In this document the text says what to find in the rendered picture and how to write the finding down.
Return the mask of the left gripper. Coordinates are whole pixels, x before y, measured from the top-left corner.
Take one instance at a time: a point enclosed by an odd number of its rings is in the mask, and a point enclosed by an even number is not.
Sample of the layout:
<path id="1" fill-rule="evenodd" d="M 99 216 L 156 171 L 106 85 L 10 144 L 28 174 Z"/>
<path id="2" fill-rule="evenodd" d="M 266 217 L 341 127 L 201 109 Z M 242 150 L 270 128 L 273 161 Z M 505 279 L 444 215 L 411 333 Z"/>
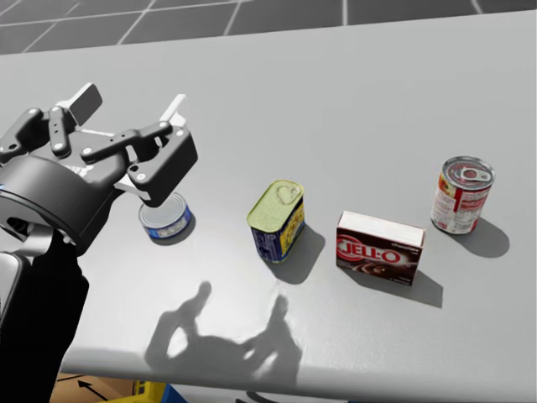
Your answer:
<path id="1" fill-rule="evenodd" d="M 65 160 L 31 153 L 49 145 L 56 157 L 70 154 L 69 135 L 102 105 L 96 85 L 86 83 L 49 110 L 23 112 L 0 136 L 0 228 L 23 242 L 32 232 L 57 230 L 84 254 L 121 194 L 160 206 L 198 160 L 181 113 L 186 99 L 176 95 L 157 123 L 107 136 Z"/>

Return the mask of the brown box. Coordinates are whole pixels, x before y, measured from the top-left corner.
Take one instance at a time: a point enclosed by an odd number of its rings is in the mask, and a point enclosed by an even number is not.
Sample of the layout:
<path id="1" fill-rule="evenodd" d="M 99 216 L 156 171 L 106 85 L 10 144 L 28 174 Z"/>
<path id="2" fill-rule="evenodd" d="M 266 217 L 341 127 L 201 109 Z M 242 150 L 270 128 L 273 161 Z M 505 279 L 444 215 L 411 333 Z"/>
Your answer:
<path id="1" fill-rule="evenodd" d="M 135 381 L 85 374 L 59 374 L 50 403 L 99 403 L 133 395 Z"/>

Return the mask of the red and white can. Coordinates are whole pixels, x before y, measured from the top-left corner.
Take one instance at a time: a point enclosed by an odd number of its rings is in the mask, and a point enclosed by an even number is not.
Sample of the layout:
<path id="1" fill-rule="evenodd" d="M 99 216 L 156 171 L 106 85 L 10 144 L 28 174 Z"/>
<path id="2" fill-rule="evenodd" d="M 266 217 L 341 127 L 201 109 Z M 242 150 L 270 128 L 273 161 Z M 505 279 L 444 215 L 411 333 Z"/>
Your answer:
<path id="1" fill-rule="evenodd" d="M 466 235 L 477 226 L 496 179 L 494 168 L 476 157 L 461 155 L 442 166 L 430 219 L 451 235 Z"/>

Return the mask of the green and blue rectangular can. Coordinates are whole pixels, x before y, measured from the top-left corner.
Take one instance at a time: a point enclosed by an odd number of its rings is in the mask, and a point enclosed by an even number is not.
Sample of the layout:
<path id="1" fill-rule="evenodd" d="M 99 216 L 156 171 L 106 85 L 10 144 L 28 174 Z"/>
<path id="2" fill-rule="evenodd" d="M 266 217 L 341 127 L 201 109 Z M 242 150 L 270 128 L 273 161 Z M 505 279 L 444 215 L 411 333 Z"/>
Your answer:
<path id="1" fill-rule="evenodd" d="M 271 183 L 247 216 L 258 255 L 283 262 L 305 225 L 304 187 L 289 180 Z"/>

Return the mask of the blue flat can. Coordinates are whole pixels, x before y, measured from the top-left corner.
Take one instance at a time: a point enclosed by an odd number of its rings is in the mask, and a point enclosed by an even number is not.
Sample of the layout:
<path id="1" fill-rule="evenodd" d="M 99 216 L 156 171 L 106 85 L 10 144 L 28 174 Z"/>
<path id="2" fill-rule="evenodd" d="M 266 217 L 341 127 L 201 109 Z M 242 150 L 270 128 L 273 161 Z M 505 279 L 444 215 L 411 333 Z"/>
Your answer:
<path id="1" fill-rule="evenodd" d="M 184 232 L 190 224 L 192 214 L 185 198 L 172 192 L 159 207 L 142 205 L 138 219 L 152 239 L 173 238 Z"/>

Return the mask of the red carton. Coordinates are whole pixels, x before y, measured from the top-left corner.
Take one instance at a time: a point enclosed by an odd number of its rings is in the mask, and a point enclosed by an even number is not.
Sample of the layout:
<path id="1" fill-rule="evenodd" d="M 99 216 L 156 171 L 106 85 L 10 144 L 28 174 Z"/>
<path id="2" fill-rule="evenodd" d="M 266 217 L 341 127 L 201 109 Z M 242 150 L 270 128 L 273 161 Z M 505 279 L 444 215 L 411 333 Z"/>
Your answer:
<path id="1" fill-rule="evenodd" d="M 412 285 L 425 230 L 344 211 L 336 226 L 336 266 L 402 285 Z"/>

